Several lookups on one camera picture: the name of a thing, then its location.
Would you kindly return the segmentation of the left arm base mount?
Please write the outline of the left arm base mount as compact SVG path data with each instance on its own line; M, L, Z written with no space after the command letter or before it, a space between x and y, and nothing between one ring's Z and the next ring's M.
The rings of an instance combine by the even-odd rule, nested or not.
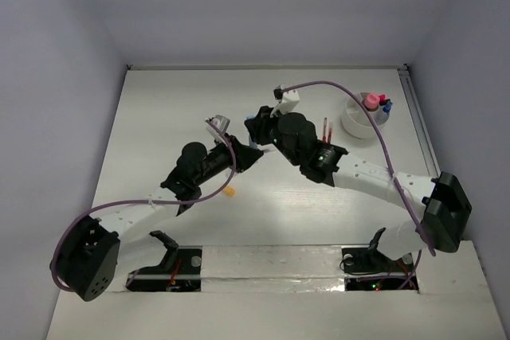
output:
M165 253L158 264L131 272L126 289L131 292L200 292L202 247L181 248L160 230L150 232L150 236L163 245Z

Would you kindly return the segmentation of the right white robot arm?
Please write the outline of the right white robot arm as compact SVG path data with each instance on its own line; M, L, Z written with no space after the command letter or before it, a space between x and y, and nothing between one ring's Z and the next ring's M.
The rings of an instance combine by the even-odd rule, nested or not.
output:
M355 190L400 208L415 217L376 232L367 249L367 261L384 270L409 252L432 248L454 253L459 247L472 206L458 178L441 172L436 178L392 174L318 139L315 125L300 113L274 115L264 106L245 121L249 137L258 145L272 144L308 180Z

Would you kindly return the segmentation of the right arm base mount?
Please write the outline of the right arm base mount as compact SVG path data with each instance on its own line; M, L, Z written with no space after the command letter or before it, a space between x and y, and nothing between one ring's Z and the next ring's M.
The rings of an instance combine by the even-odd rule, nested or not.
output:
M392 260L379 251L385 231L379 229L367 246L342 248L339 269L347 291L419 291L413 255L409 252Z

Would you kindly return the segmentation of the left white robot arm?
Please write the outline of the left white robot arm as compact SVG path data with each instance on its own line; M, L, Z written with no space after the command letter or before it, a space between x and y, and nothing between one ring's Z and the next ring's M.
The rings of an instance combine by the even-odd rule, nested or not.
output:
M167 207L175 205L178 214L186 212L206 200L200 190L203 183L225 170L240 174L263 154L233 135L224 135L210 150L202 143L186 144L175 168L151 196L109 202L103 206L110 211L108 214L92 217L92 213L100 211L95 207L72 222L50 261L53 282L85 302L96 299L115 279L123 247L164 220Z

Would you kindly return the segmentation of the orange capped highlighter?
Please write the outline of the orange capped highlighter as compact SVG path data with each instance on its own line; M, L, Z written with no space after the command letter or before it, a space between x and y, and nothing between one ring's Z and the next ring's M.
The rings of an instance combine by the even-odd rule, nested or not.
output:
M228 197L234 197L236 194L236 190L231 186L226 186L222 192Z

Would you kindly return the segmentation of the clear blue capped pen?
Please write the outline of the clear blue capped pen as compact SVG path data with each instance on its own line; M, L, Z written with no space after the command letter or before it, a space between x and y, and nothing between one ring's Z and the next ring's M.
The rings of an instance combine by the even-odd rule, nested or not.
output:
M383 116L389 116L391 108L393 106L393 103L391 100L388 100L383 106L382 106L382 115Z

